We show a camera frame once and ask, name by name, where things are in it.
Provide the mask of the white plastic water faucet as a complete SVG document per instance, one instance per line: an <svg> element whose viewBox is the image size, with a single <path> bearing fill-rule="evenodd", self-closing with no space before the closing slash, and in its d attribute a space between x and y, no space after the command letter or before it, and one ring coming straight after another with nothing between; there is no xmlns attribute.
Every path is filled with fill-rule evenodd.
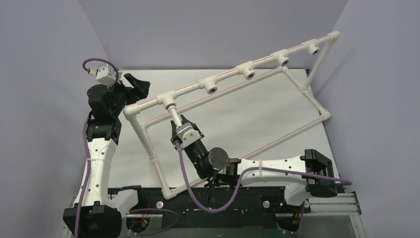
<svg viewBox="0 0 420 238"><path fill-rule="evenodd" d="M181 120L181 117L179 116L177 109L176 109L176 105L175 104L169 104L167 106L167 111L170 113L174 124L175 124L175 128L179 128L182 126L183 122Z"/></svg>

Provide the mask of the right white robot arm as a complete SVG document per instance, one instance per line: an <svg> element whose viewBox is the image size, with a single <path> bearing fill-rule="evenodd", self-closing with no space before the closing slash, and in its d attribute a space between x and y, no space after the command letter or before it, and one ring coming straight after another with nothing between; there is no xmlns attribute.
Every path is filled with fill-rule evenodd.
<svg viewBox="0 0 420 238"><path fill-rule="evenodd" d="M188 192L194 203L206 212L216 213L227 209L236 200L244 185L260 182L278 182L285 188L279 197L279 207L286 212L303 204L309 197L335 197L340 179L334 174L333 162L314 149L304 150L302 155L277 160L251 160L253 155L264 151L267 144L242 158L229 158L227 152L215 147L208 150L202 142L203 135L197 126L186 118L183 125L173 129L171 142L179 154L184 184L171 191L173 196ZM183 156L187 155L196 169L199 179L212 189L219 186L233 188L226 204L209 208L193 194L193 182L188 180Z"/></svg>

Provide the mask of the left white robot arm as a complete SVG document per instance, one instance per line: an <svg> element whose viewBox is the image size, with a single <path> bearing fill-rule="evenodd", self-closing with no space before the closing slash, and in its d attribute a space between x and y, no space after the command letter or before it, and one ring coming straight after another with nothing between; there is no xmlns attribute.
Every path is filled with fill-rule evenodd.
<svg viewBox="0 0 420 238"><path fill-rule="evenodd" d="M140 186L123 188L114 198L108 196L112 159L122 128L119 115L125 106L147 98L151 85L129 73L124 77L130 86L117 81L87 91L91 111L83 127L85 171L75 204L63 212L63 221L76 238L117 238L129 210L140 213L147 205Z"/></svg>

